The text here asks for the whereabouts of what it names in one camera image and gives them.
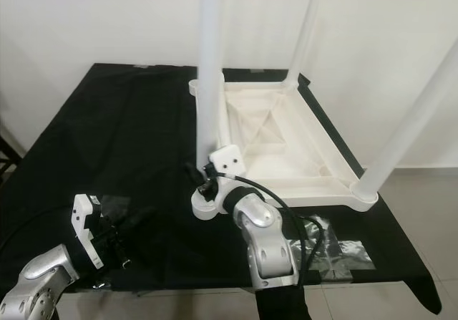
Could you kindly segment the white plastic children table top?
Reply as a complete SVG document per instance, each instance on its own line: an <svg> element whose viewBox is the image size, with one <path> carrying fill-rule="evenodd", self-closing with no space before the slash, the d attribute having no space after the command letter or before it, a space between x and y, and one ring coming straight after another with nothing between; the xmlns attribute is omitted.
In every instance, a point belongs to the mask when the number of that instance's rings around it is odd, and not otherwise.
<svg viewBox="0 0 458 320"><path fill-rule="evenodd" d="M299 91L283 82L225 82L220 91L219 149L238 145L245 178L272 191L289 208L339 205L366 212L375 203L352 195L359 179ZM200 220L230 214L225 199L245 183L226 174L215 201L194 192L192 212Z"/></svg>

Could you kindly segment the black tablecloth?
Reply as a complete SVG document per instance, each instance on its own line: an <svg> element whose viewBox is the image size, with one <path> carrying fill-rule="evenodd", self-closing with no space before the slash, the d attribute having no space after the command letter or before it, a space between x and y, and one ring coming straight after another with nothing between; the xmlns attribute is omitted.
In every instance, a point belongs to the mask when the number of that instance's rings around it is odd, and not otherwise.
<svg viewBox="0 0 458 320"><path fill-rule="evenodd" d="M148 268L105 274L117 291L248 288L245 243L226 215L192 214L185 172L195 147L193 66L94 64L0 190L3 214L71 203L75 195L129 197L158 208ZM2 268L0 292L20 268Z"/></svg>

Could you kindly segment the black stool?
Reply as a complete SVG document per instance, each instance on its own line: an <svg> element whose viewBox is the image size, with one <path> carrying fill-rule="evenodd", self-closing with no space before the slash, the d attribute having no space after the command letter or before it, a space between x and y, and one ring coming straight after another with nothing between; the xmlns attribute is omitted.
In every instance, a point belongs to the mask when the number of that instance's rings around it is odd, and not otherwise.
<svg viewBox="0 0 458 320"><path fill-rule="evenodd" d="M0 174L4 174L13 165L19 165L22 160L19 153L17 153L2 137L0 137L0 153L2 153Z"/></svg>

